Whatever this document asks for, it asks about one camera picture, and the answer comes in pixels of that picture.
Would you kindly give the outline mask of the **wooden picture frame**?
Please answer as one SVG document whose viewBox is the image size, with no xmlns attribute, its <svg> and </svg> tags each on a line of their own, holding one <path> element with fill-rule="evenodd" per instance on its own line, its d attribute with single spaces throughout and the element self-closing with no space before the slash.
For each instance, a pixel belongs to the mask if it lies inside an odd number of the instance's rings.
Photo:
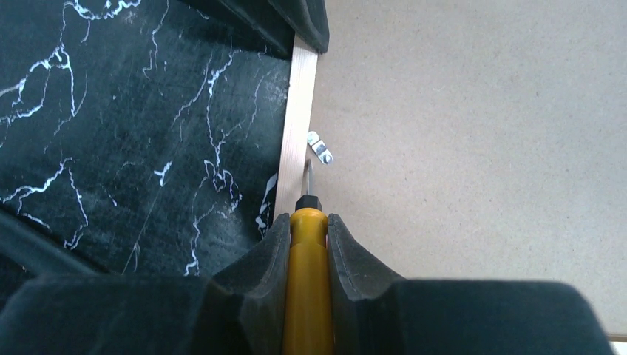
<svg viewBox="0 0 627 355">
<path fill-rule="evenodd" d="M 276 210 L 299 197 L 294 133 L 333 161 L 314 191 L 406 277 L 555 280 L 626 340 L 626 3 L 328 1 L 302 44 Z"/>
</svg>

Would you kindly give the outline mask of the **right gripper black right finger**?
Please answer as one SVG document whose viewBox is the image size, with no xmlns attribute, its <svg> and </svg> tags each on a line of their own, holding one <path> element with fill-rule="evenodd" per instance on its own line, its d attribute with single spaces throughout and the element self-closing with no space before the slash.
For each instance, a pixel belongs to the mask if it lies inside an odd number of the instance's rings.
<svg viewBox="0 0 627 355">
<path fill-rule="evenodd" d="M 328 224 L 337 354 L 611 354 L 592 307 L 565 283 L 397 274 L 337 214 Z"/>
</svg>

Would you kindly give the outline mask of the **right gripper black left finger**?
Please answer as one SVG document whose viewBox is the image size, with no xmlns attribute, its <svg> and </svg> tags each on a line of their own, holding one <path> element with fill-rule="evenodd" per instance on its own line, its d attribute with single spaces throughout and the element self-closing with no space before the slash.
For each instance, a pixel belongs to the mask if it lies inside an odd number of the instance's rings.
<svg viewBox="0 0 627 355">
<path fill-rule="evenodd" d="M 3 354 L 279 354 L 289 217 L 213 277 L 33 275 L 1 310 Z"/>
</svg>

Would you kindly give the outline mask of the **yellow handled screwdriver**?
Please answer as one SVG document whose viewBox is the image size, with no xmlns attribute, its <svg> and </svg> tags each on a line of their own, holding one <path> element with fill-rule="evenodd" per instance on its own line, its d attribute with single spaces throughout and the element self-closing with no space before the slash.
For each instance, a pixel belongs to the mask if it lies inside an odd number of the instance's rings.
<svg viewBox="0 0 627 355">
<path fill-rule="evenodd" d="M 290 216 L 291 242 L 282 335 L 284 354 L 332 354 L 334 347 L 328 216 L 313 192 L 313 167 L 306 160 L 305 193 Z"/>
</svg>

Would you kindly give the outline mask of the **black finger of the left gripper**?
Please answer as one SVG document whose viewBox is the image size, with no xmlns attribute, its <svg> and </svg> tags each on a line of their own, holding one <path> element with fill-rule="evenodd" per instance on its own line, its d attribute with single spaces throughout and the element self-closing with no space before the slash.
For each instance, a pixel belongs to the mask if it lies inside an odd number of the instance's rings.
<svg viewBox="0 0 627 355">
<path fill-rule="evenodd" d="M 319 54 L 328 51 L 330 32 L 325 0 L 270 0 L 294 32 Z"/>
<path fill-rule="evenodd" d="M 229 30 L 238 49 L 289 59 L 294 30 L 269 1 L 190 0 L 185 4 Z"/>
</svg>

